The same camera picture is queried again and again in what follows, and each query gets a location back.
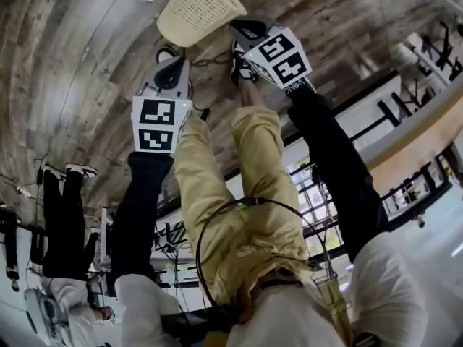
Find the wooden table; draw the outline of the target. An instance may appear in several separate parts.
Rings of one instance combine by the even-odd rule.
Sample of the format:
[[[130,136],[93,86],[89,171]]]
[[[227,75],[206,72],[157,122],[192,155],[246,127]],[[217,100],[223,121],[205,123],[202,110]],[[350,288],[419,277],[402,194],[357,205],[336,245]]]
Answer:
[[[412,117],[360,151],[379,194],[397,187],[463,130],[463,73]]]

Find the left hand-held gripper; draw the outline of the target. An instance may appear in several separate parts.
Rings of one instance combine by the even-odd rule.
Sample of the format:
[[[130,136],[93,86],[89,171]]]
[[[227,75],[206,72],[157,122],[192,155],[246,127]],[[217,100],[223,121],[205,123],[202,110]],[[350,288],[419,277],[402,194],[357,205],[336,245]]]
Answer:
[[[189,97],[190,62],[176,56],[160,63],[153,81],[132,99],[132,130],[135,150],[142,153],[171,155],[174,153],[192,110]]]

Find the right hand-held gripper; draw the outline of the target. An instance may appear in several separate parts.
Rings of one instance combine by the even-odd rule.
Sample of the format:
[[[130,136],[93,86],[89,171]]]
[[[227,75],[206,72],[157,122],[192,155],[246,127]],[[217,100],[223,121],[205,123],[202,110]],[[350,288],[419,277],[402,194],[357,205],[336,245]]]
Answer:
[[[288,87],[312,72],[300,41],[289,28],[278,26],[272,18],[241,16],[229,26],[245,51],[245,61],[275,86]]]

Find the person's right shoe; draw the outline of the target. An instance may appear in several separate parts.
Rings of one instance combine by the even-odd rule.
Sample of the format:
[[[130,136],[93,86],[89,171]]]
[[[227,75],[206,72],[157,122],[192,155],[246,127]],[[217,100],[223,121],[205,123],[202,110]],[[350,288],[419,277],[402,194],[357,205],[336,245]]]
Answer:
[[[252,66],[243,58],[244,54],[244,49],[238,41],[234,39],[231,46],[232,67],[230,77],[231,82],[235,87],[239,87],[239,83],[242,80],[249,80],[252,83],[255,83],[258,80],[258,76],[254,73]]]

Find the person's white shirt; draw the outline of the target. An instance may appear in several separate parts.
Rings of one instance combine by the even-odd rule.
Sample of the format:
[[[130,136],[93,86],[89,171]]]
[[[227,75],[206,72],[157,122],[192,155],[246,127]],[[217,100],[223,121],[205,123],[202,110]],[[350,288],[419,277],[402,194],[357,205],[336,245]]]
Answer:
[[[115,283],[124,306],[122,347],[181,347],[163,330],[161,315],[177,300],[144,275]],[[425,301],[390,233],[371,239],[356,256],[349,285],[356,337],[378,347],[420,347],[428,315]],[[226,347],[344,347],[321,297],[311,286],[273,286],[259,295],[249,322],[235,325]]]

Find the person's right forearm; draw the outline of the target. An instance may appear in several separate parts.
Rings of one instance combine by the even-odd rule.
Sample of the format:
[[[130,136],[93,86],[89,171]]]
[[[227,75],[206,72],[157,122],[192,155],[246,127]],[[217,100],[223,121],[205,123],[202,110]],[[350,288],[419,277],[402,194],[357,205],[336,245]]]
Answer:
[[[311,161],[337,209],[339,228],[349,259],[375,236],[388,230],[388,217],[373,177],[352,141],[326,105],[306,84],[291,86],[289,118],[307,143]]]

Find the person's left forearm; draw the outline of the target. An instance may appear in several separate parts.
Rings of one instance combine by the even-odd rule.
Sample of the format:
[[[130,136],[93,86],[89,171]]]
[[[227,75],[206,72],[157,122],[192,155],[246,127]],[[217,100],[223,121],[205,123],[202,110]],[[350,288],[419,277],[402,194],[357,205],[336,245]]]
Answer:
[[[133,152],[127,162],[131,182],[114,219],[111,272],[115,278],[144,275],[153,280],[150,256],[158,196],[173,159],[166,154]]]

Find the black metal railing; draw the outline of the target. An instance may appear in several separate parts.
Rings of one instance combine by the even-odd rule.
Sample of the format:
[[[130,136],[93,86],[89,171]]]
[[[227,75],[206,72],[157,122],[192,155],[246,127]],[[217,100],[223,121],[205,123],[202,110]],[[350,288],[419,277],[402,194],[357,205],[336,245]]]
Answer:
[[[413,114],[399,97],[400,88],[398,73],[389,72],[335,107],[339,123],[356,146],[371,145]],[[312,178],[308,148],[299,132],[284,138],[284,157],[300,195],[303,235],[309,241],[311,260],[321,259],[316,234],[326,239],[332,257],[342,256],[345,250],[334,204],[326,190]],[[416,222],[420,228],[425,225],[425,211],[452,187],[442,162],[442,157],[437,155],[403,182],[383,193],[382,202],[391,229],[396,230],[410,221]],[[179,200],[163,206],[161,213],[155,231],[155,249],[167,251],[181,247],[187,238]]]

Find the person's shoe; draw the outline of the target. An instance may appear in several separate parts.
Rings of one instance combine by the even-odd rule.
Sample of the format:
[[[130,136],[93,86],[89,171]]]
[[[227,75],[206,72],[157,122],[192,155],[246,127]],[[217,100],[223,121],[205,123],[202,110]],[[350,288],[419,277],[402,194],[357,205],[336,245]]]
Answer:
[[[252,83],[255,83],[258,80],[258,76],[254,73],[252,66],[243,58],[244,54],[244,49],[238,41],[234,39],[231,46],[232,67],[230,77],[231,82],[235,87],[239,87],[239,83],[242,80],[249,80]]]
[[[171,46],[165,45],[156,51],[156,64],[174,64],[177,62],[183,64],[184,61],[185,57],[180,56]]]

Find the person's left shoe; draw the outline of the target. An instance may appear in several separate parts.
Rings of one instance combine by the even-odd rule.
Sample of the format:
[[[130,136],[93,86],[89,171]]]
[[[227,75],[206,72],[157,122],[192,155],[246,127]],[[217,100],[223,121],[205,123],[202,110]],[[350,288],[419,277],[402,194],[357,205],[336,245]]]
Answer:
[[[185,57],[180,56],[171,46],[165,45],[156,51],[156,64],[174,64],[177,62],[183,64],[184,61]]]

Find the person's beige trousers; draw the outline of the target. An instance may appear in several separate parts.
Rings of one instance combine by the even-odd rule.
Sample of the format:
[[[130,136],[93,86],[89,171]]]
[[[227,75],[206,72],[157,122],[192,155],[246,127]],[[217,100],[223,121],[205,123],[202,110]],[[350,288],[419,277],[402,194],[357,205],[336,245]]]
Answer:
[[[308,250],[298,193],[282,163],[279,118],[249,80],[231,130],[244,192],[236,200],[215,162],[208,125],[191,115],[174,154],[182,216],[206,296],[216,305],[248,306],[258,284],[285,270],[309,286]]]

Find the beige plastic waste basket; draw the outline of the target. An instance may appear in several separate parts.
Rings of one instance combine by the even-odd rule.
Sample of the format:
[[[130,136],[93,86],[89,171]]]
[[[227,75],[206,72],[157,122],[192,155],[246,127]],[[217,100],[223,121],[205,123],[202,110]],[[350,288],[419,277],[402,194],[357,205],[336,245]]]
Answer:
[[[247,10],[239,0],[170,0],[157,19],[167,41],[188,48]]]

